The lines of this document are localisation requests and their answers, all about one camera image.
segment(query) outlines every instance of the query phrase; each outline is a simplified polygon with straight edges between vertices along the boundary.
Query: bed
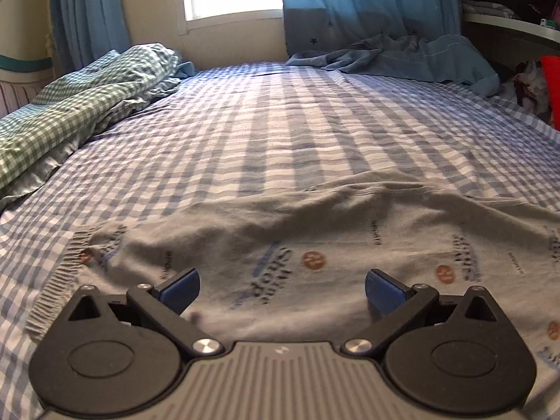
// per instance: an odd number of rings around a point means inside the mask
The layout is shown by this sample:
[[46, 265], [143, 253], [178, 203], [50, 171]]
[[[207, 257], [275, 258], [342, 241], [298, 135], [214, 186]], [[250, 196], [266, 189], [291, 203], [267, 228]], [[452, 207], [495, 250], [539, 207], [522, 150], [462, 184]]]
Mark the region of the bed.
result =
[[41, 412], [26, 320], [81, 225], [387, 168], [467, 196], [560, 210], [559, 147], [560, 135], [522, 108], [460, 85], [273, 63], [200, 72], [90, 138], [1, 214], [2, 418]]

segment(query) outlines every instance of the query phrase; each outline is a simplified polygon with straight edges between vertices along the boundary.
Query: window sill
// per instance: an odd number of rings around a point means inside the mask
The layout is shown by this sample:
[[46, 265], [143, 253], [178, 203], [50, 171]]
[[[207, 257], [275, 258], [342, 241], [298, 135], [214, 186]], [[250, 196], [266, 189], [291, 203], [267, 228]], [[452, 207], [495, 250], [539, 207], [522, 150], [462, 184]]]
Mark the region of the window sill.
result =
[[213, 17], [187, 20], [187, 30], [212, 27], [225, 23], [242, 22], [244, 20], [281, 19], [284, 16], [282, 9], [265, 9], [262, 11], [247, 11], [243, 13], [222, 14]]

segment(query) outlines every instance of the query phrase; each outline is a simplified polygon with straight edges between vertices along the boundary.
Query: shelf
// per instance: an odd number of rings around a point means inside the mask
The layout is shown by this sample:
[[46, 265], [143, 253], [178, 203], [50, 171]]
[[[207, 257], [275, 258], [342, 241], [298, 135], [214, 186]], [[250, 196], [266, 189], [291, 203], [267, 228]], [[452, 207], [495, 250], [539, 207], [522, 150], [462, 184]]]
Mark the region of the shelf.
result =
[[464, 20], [467, 22], [494, 25], [495, 27], [502, 27], [527, 33], [528, 35], [537, 36], [538, 38], [546, 40], [546, 43], [550, 43], [550, 41], [557, 43], [555, 48], [560, 48], [560, 31], [547, 27], [541, 27], [540, 25], [536, 25], [534, 23], [482, 14], [464, 14]]

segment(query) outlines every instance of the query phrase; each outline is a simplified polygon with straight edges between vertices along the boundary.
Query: triangular hole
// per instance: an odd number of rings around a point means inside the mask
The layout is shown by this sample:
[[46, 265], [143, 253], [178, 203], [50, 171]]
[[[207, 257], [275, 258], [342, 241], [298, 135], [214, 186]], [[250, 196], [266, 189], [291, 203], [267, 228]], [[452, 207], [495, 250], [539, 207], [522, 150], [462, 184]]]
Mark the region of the triangular hole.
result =
[[485, 320], [488, 322], [496, 322], [492, 310], [482, 297], [474, 297], [465, 313], [465, 317], [469, 319]]
[[83, 297], [74, 311], [72, 311], [68, 320], [95, 319], [96, 317], [101, 317], [101, 314], [99, 314], [93, 299], [91, 297]]

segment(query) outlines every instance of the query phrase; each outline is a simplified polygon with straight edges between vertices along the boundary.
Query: window frame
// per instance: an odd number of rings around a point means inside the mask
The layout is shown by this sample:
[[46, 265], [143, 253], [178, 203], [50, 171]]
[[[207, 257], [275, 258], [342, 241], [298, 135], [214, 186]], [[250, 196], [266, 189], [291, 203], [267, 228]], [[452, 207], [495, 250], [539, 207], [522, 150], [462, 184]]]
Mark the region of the window frame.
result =
[[284, 17], [283, 9], [261, 9], [193, 19], [192, 2], [192, 0], [177, 0], [177, 28], [179, 35], [186, 35], [192, 29], [212, 27], [225, 23], [242, 22], [244, 20], [282, 19]]

